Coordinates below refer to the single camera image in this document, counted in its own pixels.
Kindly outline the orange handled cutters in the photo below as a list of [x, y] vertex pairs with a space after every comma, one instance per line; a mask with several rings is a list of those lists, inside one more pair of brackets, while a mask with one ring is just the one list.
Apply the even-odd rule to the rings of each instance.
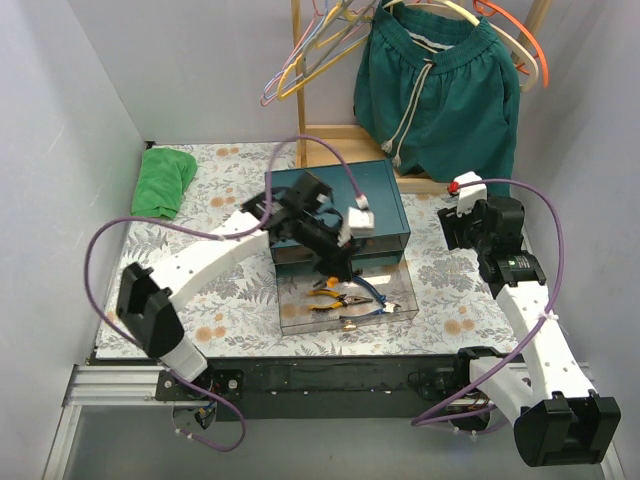
[[340, 283], [339, 279], [336, 277], [327, 277], [325, 279], [320, 279], [316, 281], [312, 285], [313, 290], [330, 290], [333, 289]]

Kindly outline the yellow handled pliers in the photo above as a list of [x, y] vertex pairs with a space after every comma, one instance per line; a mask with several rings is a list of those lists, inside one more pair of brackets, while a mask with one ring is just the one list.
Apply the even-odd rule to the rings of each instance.
[[346, 308], [351, 305], [362, 305], [372, 303], [373, 299], [369, 297], [363, 297], [358, 295], [349, 295], [339, 293], [329, 289], [315, 289], [308, 292], [309, 297], [328, 297], [332, 300], [327, 304], [313, 304], [308, 305], [307, 308], [312, 312], [327, 312], [340, 308]]

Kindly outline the blue handled cutters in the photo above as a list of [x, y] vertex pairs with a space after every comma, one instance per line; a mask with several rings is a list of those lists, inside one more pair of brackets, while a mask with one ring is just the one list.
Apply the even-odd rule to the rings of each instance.
[[379, 304], [379, 308], [359, 315], [340, 315], [338, 317], [339, 320], [355, 320], [370, 316], [396, 313], [401, 310], [401, 306], [399, 304], [388, 301], [385, 295], [381, 294], [369, 281], [365, 280], [361, 276], [354, 275], [352, 281], [358, 286], [366, 289], [368, 293], [373, 297], [373, 299]]

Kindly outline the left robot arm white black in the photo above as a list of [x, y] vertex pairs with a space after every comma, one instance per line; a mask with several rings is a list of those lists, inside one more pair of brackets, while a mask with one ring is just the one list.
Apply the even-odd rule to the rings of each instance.
[[332, 200], [331, 187], [310, 172], [291, 187], [267, 184], [218, 229], [197, 233], [197, 242], [154, 266], [134, 262], [123, 270], [118, 318], [149, 358], [178, 377], [178, 387], [188, 398], [205, 398], [213, 377], [205, 355], [187, 338], [178, 312], [216, 276], [292, 239], [312, 251], [316, 271], [340, 281], [352, 279], [353, 234], [373, 226], [373, 213], [358, 192], [340, 225], [330, 227], [318, 214]]

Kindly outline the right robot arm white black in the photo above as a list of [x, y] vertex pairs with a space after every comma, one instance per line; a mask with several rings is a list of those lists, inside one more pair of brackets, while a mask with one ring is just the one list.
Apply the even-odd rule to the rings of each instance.
[[460, 351], [452, 373], [464, 397], [483, 392], [513, 428], [516, 448], [531, 467], [596, 464], [621, 420], [616, 400], [600, 395], [580, 368], [556, 316], [546, 311], [549, 290], [540, 263], [523, 249], [524, 207], [475, 186], [438, 213], [449, 249], [472, 249], [481, 278], [506, 315], [528, 377], [510, 357]]

